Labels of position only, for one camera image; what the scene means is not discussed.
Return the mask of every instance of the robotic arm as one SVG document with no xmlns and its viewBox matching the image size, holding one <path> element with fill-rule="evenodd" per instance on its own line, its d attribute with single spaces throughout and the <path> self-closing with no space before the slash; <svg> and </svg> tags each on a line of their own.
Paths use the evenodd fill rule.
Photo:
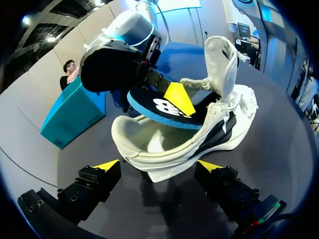
<svg viewBox="0 0 319 239">
<path fill-rule="evenodd" d="M 80 62 L 83 86 L 91 92 L 119 92 L 124 112 L 129 108 L 127 93 L 131 88 L 162 86 L 162 92 L 165 92 L 169 85 L 156 71 L 156 62 L 168 36 L 157 28 L 155 4 L 155 0 L 141 0 L 136 10 L 127 10 L 117 16 L 88 45 Z"/>
<path fill-rule="evenodd" d="M 141 0 L 135 10 L 127 10 L 118 15 L 102 34 L 88 44 L 87 51 L 97 46 L 134 47 L 139 51 L 146 48 L 151 35 L 159 38 L 161 49 L 168 42 L 168 36 L 158 30 L 155 4 L 158 0 Z"/>
</svg>

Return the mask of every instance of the white sneaker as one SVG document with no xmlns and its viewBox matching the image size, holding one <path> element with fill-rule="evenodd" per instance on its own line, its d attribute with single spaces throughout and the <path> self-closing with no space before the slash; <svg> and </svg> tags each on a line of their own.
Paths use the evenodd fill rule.
<svg viewBox="0 0 319 239">
<path fill-rule="evenodd" d="M 205 59 L 206 79 L 181 80 L 185 86 L 221 95 L 219 102 L 207 107 L 201 129 L 175 128 L 145 116 L 119 116 L 113 122 L 112 137 L 120 154 L 135 168 L 148 172 L 153 182 L 187 170 L 209 152 L 234 149 L 255 117 L 254 91 L 234 85 L 238 61 L 235 47 L 224 37 L 211 37 L 205 43 Z"/>
</svg>

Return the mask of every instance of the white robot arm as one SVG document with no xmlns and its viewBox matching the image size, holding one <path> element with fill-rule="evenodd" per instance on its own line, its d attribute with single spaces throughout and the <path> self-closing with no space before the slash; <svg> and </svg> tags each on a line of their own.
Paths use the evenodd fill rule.
<svg viewBox="0 0 319 239">
<path fill-rule="evenodd" d="M 168 36 L 158 30 L 155 4 L 158 0 L 140 0 L 135 10 L 127 10 L 118 15 L 108 28 L 102 29 L 102 34 L 87 46 L 87 50 L 96 46 L 114 45 L 135 47 L 144 51 L 146 41 L 151 35 L 158 38 L 162 50 L 168 42 Z"/>
</svg>

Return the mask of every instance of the ceiling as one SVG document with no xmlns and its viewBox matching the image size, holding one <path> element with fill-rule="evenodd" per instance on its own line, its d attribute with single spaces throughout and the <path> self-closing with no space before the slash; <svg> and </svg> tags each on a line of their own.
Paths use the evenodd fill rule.
<svg viewBox="0 0 319 239">
<path fill-rule="evenodd" d="M 6 89 L 69 31 L 94 11 L 97 4 L 112 0 L 43 0 L 21 22 L 20 40 L 4 69 Z"/>
</svg>

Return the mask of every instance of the shoe tongue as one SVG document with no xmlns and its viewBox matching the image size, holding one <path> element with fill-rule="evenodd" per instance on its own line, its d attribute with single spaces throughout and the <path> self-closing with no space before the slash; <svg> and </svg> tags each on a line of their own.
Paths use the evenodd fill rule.
<svg viewBox="0 0 319 239">
<path fill-rule="evenodd" d="M 238 52 L 223 36 L 213 36 L 205 41 L 205 61 L 210 88 L 224 101 L 232 92 L 236 74 Z"/>
</svg>

